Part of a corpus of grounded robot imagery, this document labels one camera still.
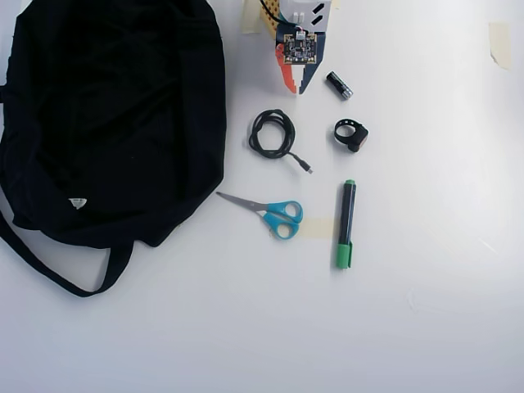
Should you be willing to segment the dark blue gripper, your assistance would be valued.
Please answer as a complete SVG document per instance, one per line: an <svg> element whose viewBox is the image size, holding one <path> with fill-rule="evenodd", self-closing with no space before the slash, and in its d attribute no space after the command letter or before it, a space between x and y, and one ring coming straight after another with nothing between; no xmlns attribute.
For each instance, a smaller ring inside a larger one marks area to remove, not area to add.
<svg viewBox="0 0 524 393"><path fill-rule="evenodd" d="M302 81L300 84L300 94L305 93L305 90L309 86L309 83L311 82L312 78L314 77L314 74L316 73L317 69L319 68L320 64L323 61L323 55L324 55L325 43L326 43L326 34L324 32L317 32L316 37L317 37L317 61L316 61L316 64L307 64L304 67L303 77L302 77ZM284 45L282 43L278 43L276 45L275 57L277 59L279 69L282 73L284 85L292 94L296 95L297 87L296 87L296 82L295 82L294 75L293 75L294 66L292 64L287 64L285 62Z"/></svg>

